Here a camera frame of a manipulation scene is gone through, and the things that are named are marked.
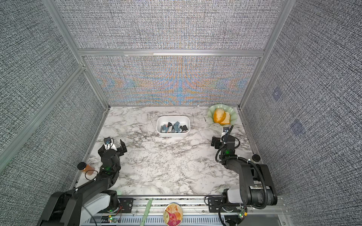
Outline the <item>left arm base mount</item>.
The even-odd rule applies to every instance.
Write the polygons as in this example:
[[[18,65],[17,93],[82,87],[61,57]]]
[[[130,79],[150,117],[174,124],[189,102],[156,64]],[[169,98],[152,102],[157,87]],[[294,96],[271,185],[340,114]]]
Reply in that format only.
[[[114,198],[111,199],[110,209],[107,210],[108,213],[117,215],[121,213],[131,213],[133,209],[134,198],[128,196],[119,196],[118,203],[114,202]]]

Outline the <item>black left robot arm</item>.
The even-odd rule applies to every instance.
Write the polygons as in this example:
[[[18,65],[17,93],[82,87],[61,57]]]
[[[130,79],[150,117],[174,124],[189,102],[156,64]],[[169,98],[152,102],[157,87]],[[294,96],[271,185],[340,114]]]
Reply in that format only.
[[[52,194],[37,223],[39,226],[79,226],[99,211],[115,211],[119,207],[117,191],[110,188],[116,183],[121,170],[120,156],[127,152],[125,143],[120,147],[107,137],[98,150],[102,166],[94,179],[68,190]]]

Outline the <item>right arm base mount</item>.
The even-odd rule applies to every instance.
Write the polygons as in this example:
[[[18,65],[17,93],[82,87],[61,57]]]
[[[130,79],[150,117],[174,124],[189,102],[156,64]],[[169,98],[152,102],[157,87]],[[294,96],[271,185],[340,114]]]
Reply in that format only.
[[[229,203],[220,196],[205,196],[204,202],[210,213],[237,213],[244,209],[242,204]]]

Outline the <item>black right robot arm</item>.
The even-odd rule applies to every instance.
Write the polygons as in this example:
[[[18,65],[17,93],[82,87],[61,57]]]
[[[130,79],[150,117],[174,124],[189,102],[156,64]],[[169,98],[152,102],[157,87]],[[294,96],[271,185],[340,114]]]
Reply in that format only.
[[[268,166],[238,156],[235,153],[238,148],[236,140],[234,136],[224,135],[212,137],[211,141],[211,146],[217,150],[216,162],[239,177],[236,186],[224,189],[221,203],[240,204],[255,209],[276,205],[278,196]]]

